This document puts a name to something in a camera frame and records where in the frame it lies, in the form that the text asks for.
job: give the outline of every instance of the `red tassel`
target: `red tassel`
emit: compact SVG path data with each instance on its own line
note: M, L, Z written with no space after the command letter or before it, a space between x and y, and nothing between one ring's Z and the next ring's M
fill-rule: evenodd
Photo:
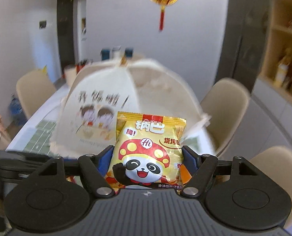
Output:
M161 7L159 31L161 32L163 29L164 29L164 6Z

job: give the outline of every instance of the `metal screw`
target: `metal screw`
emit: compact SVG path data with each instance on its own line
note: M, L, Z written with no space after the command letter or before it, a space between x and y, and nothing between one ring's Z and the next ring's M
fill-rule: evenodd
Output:
M111 192L112 192L112 189L109 187L100 187L97 189L97 193L99 195L109 195L111 194Z
M195 187L186 187L183 189L183 192L186 195L196 195L196 194L198 194L198 189Z

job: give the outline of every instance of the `yellow snack bag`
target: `yellow snack bag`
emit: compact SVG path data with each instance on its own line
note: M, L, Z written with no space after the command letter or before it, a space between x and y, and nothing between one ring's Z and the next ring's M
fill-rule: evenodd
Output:
M116 144L106 181L119 188L182 188L179 140L186 120L118 112Z

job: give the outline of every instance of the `doorway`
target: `doorway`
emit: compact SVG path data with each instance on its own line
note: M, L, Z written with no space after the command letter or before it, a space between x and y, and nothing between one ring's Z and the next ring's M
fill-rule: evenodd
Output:
M74 0L57 0L57 36L62 73L66 66L75 64L73 2Z

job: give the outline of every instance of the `chair backrest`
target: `chair backrest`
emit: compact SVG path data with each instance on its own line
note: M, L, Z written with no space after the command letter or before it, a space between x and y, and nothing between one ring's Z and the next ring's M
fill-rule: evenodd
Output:
M250 162L282 187L292 202L292 150L284 146L274 146L258 154ZM285 228L292 225L292 209Z
M228 146L249 105L250 94L239 82L224 78L202 100L204 112L211 115L207 130L216 141L219 156Z
M16 90L22 109L28 119L56 91L53 83L41 70L34 70L22 76L17 81Z

